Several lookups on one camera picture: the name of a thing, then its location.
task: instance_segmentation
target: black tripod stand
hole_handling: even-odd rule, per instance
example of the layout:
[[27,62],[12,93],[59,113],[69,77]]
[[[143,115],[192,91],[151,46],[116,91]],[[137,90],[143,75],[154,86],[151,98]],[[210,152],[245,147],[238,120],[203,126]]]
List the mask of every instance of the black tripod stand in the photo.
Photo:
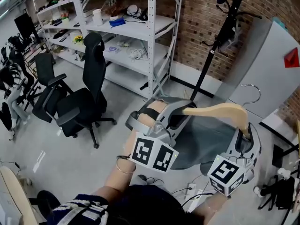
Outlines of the black tripod stand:
[[203,44],[207,45],[207,46],[211,46],[211,50],[207,56],[206,62],[204,64],[203,70],[200,74],[200,77],[198,79],[197,85],[194,88],[193,94],[191,96],[191,101],[194,100],[194,98],[196,97],[196,94],[198,92],[198,90],[200,89],[200,86],[204,80],[204,77],[208,71],[208,68],[210,67],[210,64],[212,62],[212,59],[215,55],[215,51],[218,48],[218,51],[223,54],[224,56],[228,57],[227,54],[224,54],[223,52],[220,51],[219,47],[228,40],[228,34],[233,30],[233,28],[235,28],[236,26],[236,21],[237,21],[237,16],[239,15],[243,15],[243,14],[247,14],[253,17],[258,17],[260,19],[262,19],[261,16],[252,14],[252,13],[248,13],[248,12],[238,12],[240,4],[242,2],[242,0],[232,0],[232,5],[230,6],[229,2],[227,0],[225,0],[225,2],[228,5],[228,12],[223,11],[223,9],[217,5],[217,8],[222,12],[227,14],[227,18],[218,34],[218,36],[215,38],[215,41],[212,45],[207,44],[206,42],[202,41]]

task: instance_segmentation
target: brick wall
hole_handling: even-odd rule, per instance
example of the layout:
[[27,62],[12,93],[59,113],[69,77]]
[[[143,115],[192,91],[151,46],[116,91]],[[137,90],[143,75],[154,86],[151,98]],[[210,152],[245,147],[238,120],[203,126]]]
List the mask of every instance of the brick wall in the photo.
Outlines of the brick wall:
[[[91,0],[88,6],[101,7],[104,0]],[[147,7],[147,0],[121,0],[124,4],[137,4]],[[240,10],[252,12],[271,19],[279,17],[286,25],[290,34],[300,42],[300,2],[299,0],[243,0]],[[157,0],[157,14],[173,17],[174,0]],[[234,61],[247,37],[253,18],[244,15],[241,22],[242,35],[240,41],[226,50],[228,58],[216,53],[208,74],[222,81],[229,73]],[[209,48],[202,41],[212,43],[221,29],[225,15],[216,8],[216,0],[183,0],[180,14],[179,32],[174,59],[180,63],[202,70]],[[158,39],[158,42],[169,44],[171,32]],[[300,89],[280,107],[278,115],[291,127],[295,119],[300,119]]]

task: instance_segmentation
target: gray floor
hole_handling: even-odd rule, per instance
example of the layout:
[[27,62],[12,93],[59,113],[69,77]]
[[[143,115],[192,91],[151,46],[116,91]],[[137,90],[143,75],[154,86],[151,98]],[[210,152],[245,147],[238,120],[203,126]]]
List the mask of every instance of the gray floor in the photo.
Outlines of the gray floor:
[[[83,70],[71,63],[60,60],[55,65],[55,74],[67,74],[65,82],[77,90],[84,86],[82,82]],[[191,95],[191,89],[178,83],[169,82],[165,86],[167,94],[183,97],[184,91]],[[107,101],[107,113],[105,116],[114,117],[118,124],[113,126],[110,122],[103,122],[99,128],[94,128],[97,140],[100,144],[98,150],[93,148],[90,134],[83,130],[78,138],[65,137],[63,133],[57,136],[59,128],[54,122],[51,124],[39,120],[32,115],[26,125],[21,125],[14,142],[8,141],[8,132],[0,124],[0,158],[2,161],[17,161],[22,168],[20,174],[29,177],[33,181],[35,191],[49,190],[63,203],[74,198],[78,193],[92,193],[101,187],[110,170],[115,166],[115,158],[122,151],[130,131],[124,125],[130,112],[139,109],[145,101],[142,98],[114,83],[104,82],[102,89]],[[210,99],[204,95],[197,95],[198,106],[206,106]],[[233,193],[222,211],[217,213],[210,224],[214,225],[276,225],[280,224],[285,211],[257,210],[261,200],[252,190],[256,184],[263,184],[276,169],[271,165],[273,143],[284,146],[269,131],[256,126],[262,142],[262,155],[255,167],[255,178],[246,185],[241,186]],[[46,155],[40,167],[33,172],[33,166],[41,151]],[[138,166],[136,175],[145,174],[165,181],[169,191],[186,188],[195,177],[200,174],[199,165],[195,165],[183,171],[170,171],[161,174]],[[204,189],[208,179],[204,176],[195,181],[198,189]],[[210,184],[206,190],[212,190]],[[176,194],[178,200],[184,202],[184,192]]]

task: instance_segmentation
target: white metal shelving unit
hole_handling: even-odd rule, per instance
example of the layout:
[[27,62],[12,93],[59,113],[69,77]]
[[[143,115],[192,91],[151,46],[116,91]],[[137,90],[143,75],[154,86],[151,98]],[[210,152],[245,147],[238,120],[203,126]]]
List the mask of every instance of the white metal shelving unit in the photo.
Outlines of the white metal shelving unit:
[[[146,23],[127,22],[124,25],[111,27],[109,24],[109,17],[103,15],[103,25],[97,26],[92,20],[92,16],[84,17],[83,8],[84,2],[88,0],[64,0],[60,1],[51,7],[48,7],[37,13],[37,16],[44,12],[50,11],[61,5],[73,3],[76,14],[70,17],[69,23],[61,23],[58,26],[43,25],[41,26],[44,32],[47,30],[48,34],[45,35],[50,44],[57,44],[66,48],[71,48],[80,52],[85,52],[84,45],[73,44],[70,37],[67,37],[63,42],[58,39],[53,39],[52,29],[70,29],[80,30],[83,37],[90,31],[100,31],[102,33],[116,34],[114,37],[107,40],[105,47],[117,46],[120,40],[130,40],[129,49],[143,49],[147,51],[147,56],[143,56],[142,60],[132,60],[129,58],[127,48],[121,48],[120,52],[112,53],[107,49],[104,51],[105,60],[111,63],[106,68],[105,78],[120,86],[123,86],[143,97],[150,98],[160,91],[160,87],[168,80],[171,73],[171,64],[174,56],[175,42],[178,32],[178,22],[180,17],[180,8],[182,0],[175,0],[176,12],[175,19],[156,15],[156,0],[148,0],[148,21]],[[155,39],[166,34],[172,30],[172,41],[170,46],[164,46],[155,42]],[[62,51],[57,56],[74,63],[77,66],[84,67],[84,62],[76,61],[75,56],[71,55],[68,51]],[[148,83],[148,87],[140,90],[142,86]]]

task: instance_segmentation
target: metal hook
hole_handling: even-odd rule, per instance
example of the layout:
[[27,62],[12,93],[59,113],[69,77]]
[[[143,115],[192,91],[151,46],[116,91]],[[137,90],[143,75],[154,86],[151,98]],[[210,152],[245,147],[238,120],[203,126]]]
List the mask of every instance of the metal hook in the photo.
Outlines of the metal hook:
[[252,86],[252,87],[255,87],[255,88],[258,90],[258,92],[259,92],[259,97],[258,97],[257,100],[255,100],[255,101],[253,101],[253,102],[246,102],[246,103],[244,103],[244,104],[242,105],[242,107],[243,107],[244,105],[246,105],[246,104],[249,104],[249,103],[256,103],[259,99],[261,99],[261,91],[260,91],[259,88],[256,87],[255,85],[253,85],[253,84],[241,84],[240,86],[241,86],[241,87]]

